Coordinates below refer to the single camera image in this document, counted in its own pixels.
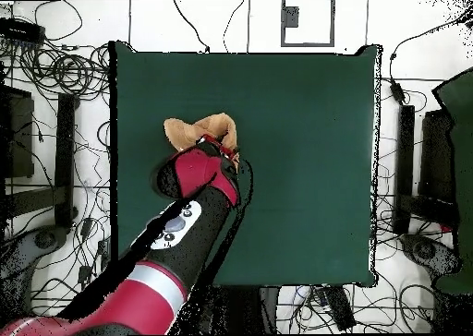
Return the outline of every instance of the cable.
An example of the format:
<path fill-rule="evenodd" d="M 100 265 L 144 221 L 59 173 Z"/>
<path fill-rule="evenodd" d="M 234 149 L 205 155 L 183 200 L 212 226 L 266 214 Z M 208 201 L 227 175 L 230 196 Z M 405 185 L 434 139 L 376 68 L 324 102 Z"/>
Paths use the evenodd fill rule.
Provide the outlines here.
<path fill-rule="evenodd" d="M 235 13 L 237 12 L 237 10 L 239 8 L 241 8 L 241 6 L 245 3 L 246 0 L 242 0 L 241 3 L 236 7 L 236 9 L 232 12 L 232 15 L 230 16 L 230 19 L 228 19 L 228 22 L 226 24 L 226 28 L 225 28 L 225 31 L 224 31 L 224 37 L 222 38 L 222 40 L 224 41 L 224 47 L 225 47 L 225 50 L 226 52 L 228 53 L 228 48 L 226 48 L 226 43 L 225 43 L 225 35 L 226 35 L 226 31 L 228 30 L 228 27 L 230 26 L 230 22 L 232 22 L 232 18 L 233 16 L 235 15 Z"/>
<path fill-rule="evenodd" d="M 462 12 L 462 14 L 460 14 L 457 18 L 452 19 L 452 20 L 450 20 L 450 21 L 448 21 L 448 22 L 445 22 L 445 23 L 443 23 L 442 25 L 438 25 L 438 26 L 436 26 L 435 28 L 432 28 L 432 29 L 430 29 L 430 30 L 426 30 L 426 31 L 424 31 L 424 32 L 422 32 L 422 33 L 420 33 L 420 34 L 418 34 L 417 36 L 409 37 L 409 38 L 407 38 L 407 39 L 401 41 L 399 44 L 397 44 L 396 47 L 394 48 L 394 52 L 391 54 L 390 62 L 389 62 L 389 77 L 390 77 L 390 79 L 391 79 L 391 82 L 392 82 L 392 83 L 395 82 L 395 81 L 394 81 L 394 78 L 393 78 L 393 71 L 392 71 L 392 70 L 393 70 L 393 61 L 394 61 L 395 58 L 397 57 L 396 52 L 397 52 L 397 49 L 398 49 L 401 45 L 403 45 L 405 42 L 409 42 L 409 41 L 411 41 L 411 40 L 415 40 L 415 39 L 417 39 L 417 38 L 419 38 L 419 37 L 422 37 L 422 36 L 424 36 L 424 35 L 426 35 L 426 34 L 428 34 L 428 33 L 433 33 L 433 32 L 435 32 L 436 30 L 441 30 L 442 28 L 448 27 L 449 25 L 452 25 L 452 24 L 454 24 L 454 23 L 456 23 L 456 22 L 459 23 L 459 22 L 461 22 L 461 20 L 465 20 L 465 15 L 468 14 L 469 12 L 471 12 L 472 10 L 473 10 L 473 6 L 469 6 L 469 7 L 468 7 L 466 10 L 464 10 L 464 11 Z"/>
<path fill-rule="evenodd" d="M 194 31 L 196 32 L 196 36 L 197 36 L 197 39 L 199 40 L 200 44 L 202 44 L 204 47 L 205 47 L 205 52 L 206 53 L 209 53 L 211 51 L 211 48 L 205 43 L 203 42 L 201 39 L 200 39 L 200 36 L 199 36 L 199 33 L 197 32 L 196 28 L 194 27 L 194 25 L 192 25 L 189 20 L 186 18 L 186 16 L 184 16 L 184 14 L 182 14 L 182 11 L 181 9 L 179 8 L 179 6 L 177 5 L 177 2 L 176 0 L 173 0 L 174 2 L 174 6 L 176 7 L 177 11 L 179 12 L 179 14 L 181 15 L 182 19 L 184 19 L 187 24 L 189 24 L 189 26 L 194 29 Z"/>
<path fill-rule="evenodd" d="M 38 5 L 38 6 L 35 8 L 35 10 L 34 10 L 34 22 L 36 23 L 36 25 L 39 25 L 39 23 L 38 23 L 38 10 L 39 10 L 41 7 L 43 7 L 43 6 L 52 4 L 52 3 L 54 3 L 54 2 L 60 2 L 60 1 L 44 2 L 44 3 Z M 66 37 L 73 35 L 74 33 L 76 33 L 77 31 L 79 31 L 79 30 L 82 28 L 82 24 L 83 24 L 83 22 L 82 22 L 82 17 L 80 16 L 80 13 L 78 12 L 78 10 L 77 10 L 75 7 L 73 7 L 68 1 L 63 0 L 62 2 L 67 3 L 67 4 L 68 4 L 70 7 L 72 7 L 72 9 L 76 12 L 76 14 L 78 15 L 79 21 L 80 21 L 80 25 L 79 25 L 75 30 L 73 30 L 73 31 L 71 31 L 70 33 L 68 33 L 66 36 L 62 36 L 62 37 L 59 37 L 59 38 L 56 38 L 56 39 L 46 38 L 46 40 L 48 40 L 48 41 L 50 41 L 50 42 L 58 42 L 59 40 L 63 40 L 63 39 L 65 39 Z"/>

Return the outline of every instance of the green mat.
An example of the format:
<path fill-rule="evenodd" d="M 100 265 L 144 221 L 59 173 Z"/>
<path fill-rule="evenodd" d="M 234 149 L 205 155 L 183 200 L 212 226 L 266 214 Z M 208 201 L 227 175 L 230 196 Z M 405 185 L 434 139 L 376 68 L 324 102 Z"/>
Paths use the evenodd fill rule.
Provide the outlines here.
<path fill-rule="evenodd" d="M 460 224 L 454 242 L 462 269 L 439 279 L 435 286 L 448 294 L 473 293 L 473 69 L 443 83 L 437 99 L 454 119 L 450 133 L 454 147 L 455 196 Z"/>
<path fill-rule="evenodd" d="M 169 203 L 149 183 L 174 153 L 164 119 L 226 112 L 254 170 L 254 195 L 215 283 L 373 284 L 377 46 L 358 55 L 163 54 L 117 42 L 116 52 L 120 252 Z M 239 179 L 244 198 L 249 175 Z"/>

